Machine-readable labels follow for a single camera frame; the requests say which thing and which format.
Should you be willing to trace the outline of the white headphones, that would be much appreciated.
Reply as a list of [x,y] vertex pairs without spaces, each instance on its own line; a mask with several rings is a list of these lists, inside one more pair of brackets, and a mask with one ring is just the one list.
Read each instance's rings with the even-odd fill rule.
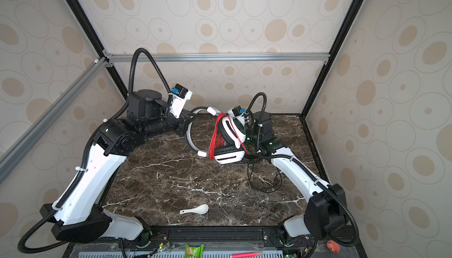
[[[200,150],[193,142],[191,136],[191,128],[193,122],[202,111],[213,115],[215,127],[207,151]],[[192,120],[186,131],[185,140],[188,147],[199,157],[210,158],[219,164],[230,164],[241,161],[246,152],[246,130],[245,127],[234,117],[230,117],[227,113],[222,113],[214,107],[196,107],[191,110]]]

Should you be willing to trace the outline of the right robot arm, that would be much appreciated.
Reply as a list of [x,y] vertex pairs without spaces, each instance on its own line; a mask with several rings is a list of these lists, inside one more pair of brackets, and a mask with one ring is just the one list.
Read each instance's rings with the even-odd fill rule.
[[289,238],[310,235],[344,247],[356,246],[359,228],[347,208],[343,188],[314,174],[274,135],[266,105],[266,94],[258,93],[246,109],[245,115],[251,118],[246,122],[248,147],[253,156],[269,161],[286,175],[307,202],[304,214],[283,221],[283,233]]

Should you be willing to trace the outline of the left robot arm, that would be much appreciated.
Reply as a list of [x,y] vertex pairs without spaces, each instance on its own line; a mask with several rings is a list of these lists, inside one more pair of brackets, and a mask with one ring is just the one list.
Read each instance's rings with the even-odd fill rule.
[[[154,90],[134,91],[138,58],[145,54],[168,93],[162,100]],[[138,48],[131,61],[128,97],[123,107],[104,121],[84,148],[81,165],[66,191],[53,204],[41,208],[42,219],[18,242],[21,253],[45,252],[69,242],[90,243],[119,238],[145,246],[151,230],[142,219],[114,214],[101,206],[118,168],[146,141],[174,132],[183,136],[191,122],[184,109],[192,93],[177,84],[170,88],[152,55]]]

